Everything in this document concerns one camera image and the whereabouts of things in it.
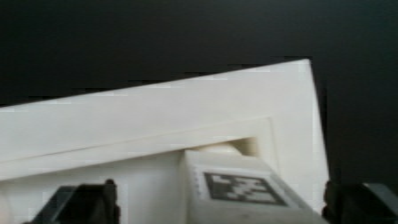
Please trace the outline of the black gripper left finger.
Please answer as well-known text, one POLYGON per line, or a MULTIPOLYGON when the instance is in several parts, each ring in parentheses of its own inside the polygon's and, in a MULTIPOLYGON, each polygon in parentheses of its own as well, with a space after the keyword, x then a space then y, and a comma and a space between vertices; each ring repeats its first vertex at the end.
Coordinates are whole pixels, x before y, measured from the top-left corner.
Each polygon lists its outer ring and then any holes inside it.
POLYGON ((120 224, 117 185, 60 186, 29 221, 22 224, 120 224))

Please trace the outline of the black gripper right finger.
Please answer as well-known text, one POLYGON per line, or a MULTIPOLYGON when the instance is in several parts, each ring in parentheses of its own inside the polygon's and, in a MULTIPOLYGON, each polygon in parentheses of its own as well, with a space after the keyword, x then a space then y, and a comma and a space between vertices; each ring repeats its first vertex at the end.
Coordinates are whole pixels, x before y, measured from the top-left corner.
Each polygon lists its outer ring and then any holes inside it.
POLYGON ((326 182, 323 201, 328 224, 398 224, 398 195, 383 184, 326 182))

